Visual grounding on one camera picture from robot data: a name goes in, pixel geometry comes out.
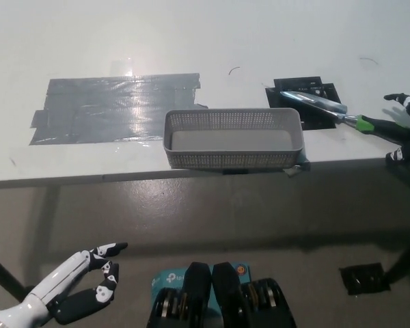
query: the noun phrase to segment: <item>gray floor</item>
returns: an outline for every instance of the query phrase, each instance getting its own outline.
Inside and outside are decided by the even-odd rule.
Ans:
[[[0,190],[0,261],[26,284],[111,241],[130,244],[115,301],[71,327],[145,327],[153,275],[193,260],[276,279],[298,327],[410,327],[410,277],[350,297],[338,271],[387,268],[410,243],[410,189],[379,169]],[[14,304],[0,288],[0,309]]]

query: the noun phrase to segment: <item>green handle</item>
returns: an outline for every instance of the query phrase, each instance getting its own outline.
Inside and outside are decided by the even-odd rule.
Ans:
[[[376,135],[398,145],[410,141],[410,128],[405,128],[392,121],[376,120],[359,115],[355,128],[366,135]]]

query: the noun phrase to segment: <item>gray mesh basket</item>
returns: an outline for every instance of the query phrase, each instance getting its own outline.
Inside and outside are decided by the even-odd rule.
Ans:
[[[193,109],[165,117],[164,149],[174,169],[288,169],[302,148],[292,108]]]

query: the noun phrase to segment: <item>white robotic hand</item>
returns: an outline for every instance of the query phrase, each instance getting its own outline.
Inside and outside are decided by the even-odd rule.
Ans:
[[[114,299],[119,265],[105,257],[118,255],[127,246],[116,243],[77,252],[44,278],[22,303],[0,311],[0,328],[39,327],[51,318],[67,325],[107,307]],[[102,269],[105,280],[96,288],[68,296],[82,277],[94,269]]]

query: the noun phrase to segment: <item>white table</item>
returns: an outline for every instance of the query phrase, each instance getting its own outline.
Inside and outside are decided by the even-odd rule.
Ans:
[[[199,174],[171,170],[162,141],[28,146],[50,79],[130,68],[198,72],[210,108],[269,107],[273,79],[321,76],[349,114],[391,119],[383,95],[410,94],[410,0],[0,1],[0,187]],[[346,126],[304,136],[312,163],[396,149]]]

